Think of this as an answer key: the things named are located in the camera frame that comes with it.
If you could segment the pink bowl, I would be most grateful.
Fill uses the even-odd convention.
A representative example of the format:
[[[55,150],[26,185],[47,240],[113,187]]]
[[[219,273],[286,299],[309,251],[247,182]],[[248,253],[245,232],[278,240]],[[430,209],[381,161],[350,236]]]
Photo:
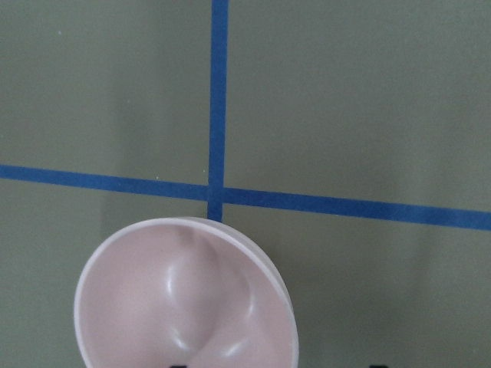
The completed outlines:
[[[204,218],[122,228],[89,257],[74,296],[87,367],[296,367],[292,301],[250,238]]]

